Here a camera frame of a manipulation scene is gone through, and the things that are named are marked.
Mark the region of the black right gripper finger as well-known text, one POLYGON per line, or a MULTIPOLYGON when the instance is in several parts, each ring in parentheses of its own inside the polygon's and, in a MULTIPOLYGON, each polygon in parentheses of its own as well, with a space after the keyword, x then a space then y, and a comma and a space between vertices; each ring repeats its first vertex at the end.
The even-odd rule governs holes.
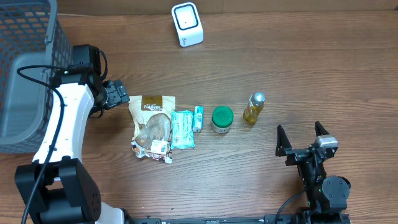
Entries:
POLYGON ((329 132, 321 125, 319 121, 315 122, 315 132, 317 136, 329 135, 329 132))
POLYGON ((275 155, 278 157, 286 156, 286 152, 292 150, 290 141, 281 125, 277 127, 277 145, 275 155))

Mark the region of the brown snack packet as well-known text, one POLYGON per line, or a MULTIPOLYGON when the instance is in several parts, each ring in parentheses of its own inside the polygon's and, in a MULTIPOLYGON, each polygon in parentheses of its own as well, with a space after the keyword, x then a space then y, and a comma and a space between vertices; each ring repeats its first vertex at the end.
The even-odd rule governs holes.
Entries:
POLYGON ((129 98, 129 112, 134 122, 131 147, 137 158, 172 163, 171 113, 175 105, 174 96, 137 95, 129 98))

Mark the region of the yellow liquid bottle silver cap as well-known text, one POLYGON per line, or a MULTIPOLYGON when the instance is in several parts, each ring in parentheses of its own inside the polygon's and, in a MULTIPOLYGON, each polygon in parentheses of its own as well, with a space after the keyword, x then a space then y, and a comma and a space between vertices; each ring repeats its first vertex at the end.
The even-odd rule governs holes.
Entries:
POLYGON ((243 112, 243 120, 248 124, 255 124, 266 101, 263 92, 255 92, 249 98, 249 103, 243 112))

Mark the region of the green lid white jar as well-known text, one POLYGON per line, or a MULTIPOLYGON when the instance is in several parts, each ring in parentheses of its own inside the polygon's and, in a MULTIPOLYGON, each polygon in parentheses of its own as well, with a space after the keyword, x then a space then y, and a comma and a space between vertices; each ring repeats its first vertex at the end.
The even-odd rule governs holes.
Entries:
POLYGON ((216 133, 227 133, 231 128, 233 119, 234 114, 231 108, 227 106, 219 106, 213 110, 211 127, 216 133))

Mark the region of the teal tissue pack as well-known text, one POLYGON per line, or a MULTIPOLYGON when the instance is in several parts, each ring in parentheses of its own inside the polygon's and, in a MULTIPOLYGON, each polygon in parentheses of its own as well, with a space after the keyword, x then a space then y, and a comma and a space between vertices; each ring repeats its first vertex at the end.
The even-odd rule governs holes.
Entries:
POLYGON ((194 148, 195 140, 192 131, 193 113, 189 110, 173 111, 171 150, 194 148))

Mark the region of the small teal white box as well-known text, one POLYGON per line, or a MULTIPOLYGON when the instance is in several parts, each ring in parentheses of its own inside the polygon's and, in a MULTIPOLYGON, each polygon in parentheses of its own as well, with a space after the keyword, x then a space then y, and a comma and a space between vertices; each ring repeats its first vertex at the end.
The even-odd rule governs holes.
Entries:
POLYGON ((194 133, 200 133, 203 128, 203 112, 202 106, 196 106, 194 109, 192 123, 192 131, 194 133))

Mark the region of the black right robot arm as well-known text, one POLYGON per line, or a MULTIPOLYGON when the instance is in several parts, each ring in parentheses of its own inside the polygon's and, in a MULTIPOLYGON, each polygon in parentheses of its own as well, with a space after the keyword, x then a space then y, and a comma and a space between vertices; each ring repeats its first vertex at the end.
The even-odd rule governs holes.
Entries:
POLYGON ((277 127, 275 154, 285 157, 287 166, 297 166, 307 194, 310 209, 315 214, 337 214, 347 208, 351 184, 348 179, 326 174, 323 163, 335 156, 337 139, 320 122, 315 122, 316 139, 306 149, 294 149, 281 125, 277 127))

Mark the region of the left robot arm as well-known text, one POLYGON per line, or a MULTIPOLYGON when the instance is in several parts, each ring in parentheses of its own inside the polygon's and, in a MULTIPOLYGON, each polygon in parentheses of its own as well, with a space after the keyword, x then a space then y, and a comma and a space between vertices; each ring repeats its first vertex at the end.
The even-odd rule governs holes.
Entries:
POLYGON ((53 93, 49 124, 32 163, 18 166, 14 177, 25 203, 22 223, 133 223, 125 209, 102 201, 81 162, 88 118, 129 101, 121 80, 107 80, 105 61, 102 50, 86 44, 73 47, 69 66, 49 66, 55 71, 45 84, 53 93))

